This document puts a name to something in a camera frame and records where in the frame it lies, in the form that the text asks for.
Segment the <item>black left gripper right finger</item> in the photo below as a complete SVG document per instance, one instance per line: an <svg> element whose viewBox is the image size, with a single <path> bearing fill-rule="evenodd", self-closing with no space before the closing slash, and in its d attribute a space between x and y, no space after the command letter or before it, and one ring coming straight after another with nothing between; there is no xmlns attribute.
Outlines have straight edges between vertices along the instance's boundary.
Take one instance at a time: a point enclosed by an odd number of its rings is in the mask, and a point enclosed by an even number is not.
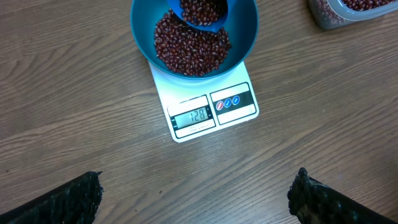
<svg viewBox="0 0 398 224"><path fill-rule="evenodd" d="M290 214L302 224L397 224L310 177L303 167L287 198Z"/></svg>

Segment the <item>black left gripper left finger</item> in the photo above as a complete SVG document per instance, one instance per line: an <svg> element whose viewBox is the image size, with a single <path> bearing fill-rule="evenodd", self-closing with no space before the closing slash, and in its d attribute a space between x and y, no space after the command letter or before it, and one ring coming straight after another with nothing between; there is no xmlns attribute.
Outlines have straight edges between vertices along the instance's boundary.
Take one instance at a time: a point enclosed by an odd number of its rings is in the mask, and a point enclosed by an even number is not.
<svg viewBox="0 0 398 224"><path fill-rule="evenodd" d="M100 172L89 171L1 215L1 223L92 224L103 187Z"/></svg>

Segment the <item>blue plastic measuring scoop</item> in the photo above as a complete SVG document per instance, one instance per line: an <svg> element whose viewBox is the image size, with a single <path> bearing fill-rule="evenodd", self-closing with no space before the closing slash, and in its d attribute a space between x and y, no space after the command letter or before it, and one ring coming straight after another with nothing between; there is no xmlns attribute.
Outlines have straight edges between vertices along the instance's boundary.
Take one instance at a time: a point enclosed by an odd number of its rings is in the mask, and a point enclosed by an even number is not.
<svg viewBox="0 0 398 224"><path fill-rule="evenodd" d="M238 0L167 0L174 14L189 26L218 32Z"/></svg>

